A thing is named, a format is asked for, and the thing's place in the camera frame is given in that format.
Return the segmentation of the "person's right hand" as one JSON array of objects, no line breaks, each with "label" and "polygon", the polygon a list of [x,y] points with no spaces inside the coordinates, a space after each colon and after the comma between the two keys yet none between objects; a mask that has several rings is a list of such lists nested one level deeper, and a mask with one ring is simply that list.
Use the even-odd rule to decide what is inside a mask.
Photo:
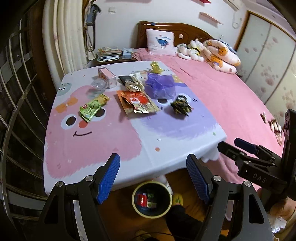
[{"label": "person's right hand", "polygon": [[295,201],[287,197],[281,200],[270,209],[269,213],[275,217],[282,217],[284,220],[288,220],[294,213]]}]

